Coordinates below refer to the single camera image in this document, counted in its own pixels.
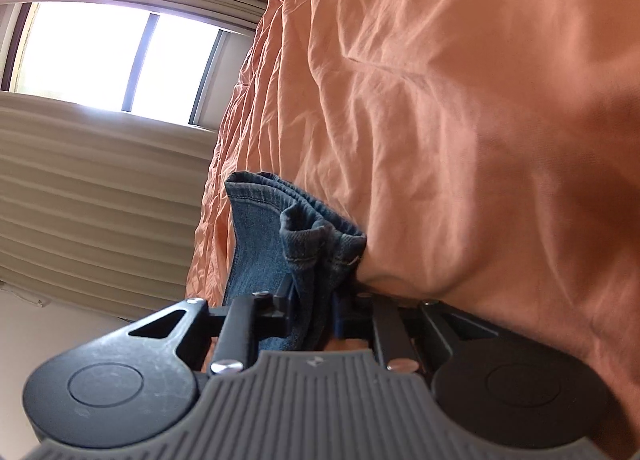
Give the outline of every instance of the blue denim jeans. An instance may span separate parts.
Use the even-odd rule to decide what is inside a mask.
[[[256,291],[275,293],[290,274],[298,294],[289,337],[260,350],[312,350],[329,314],[332,291],[355,270],[365,234],[322,202],[271,173],[235,172],[225,182],[236,251],[224,304]]]

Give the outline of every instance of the orange fabric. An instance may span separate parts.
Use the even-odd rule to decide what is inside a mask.
[[[190,295],[220,302],[223,181],[244,169],[363,228],[373,289],[591,364],[620,401],[607,425],[640,436],[640,0],[270,0],[220,129]],[[622,433],[600,439],[620,458]]]

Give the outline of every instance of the window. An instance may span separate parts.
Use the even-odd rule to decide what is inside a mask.
[[[25,4],[20,15],[3,90],[167,122],[193,121],[219,28],[81,2]]]

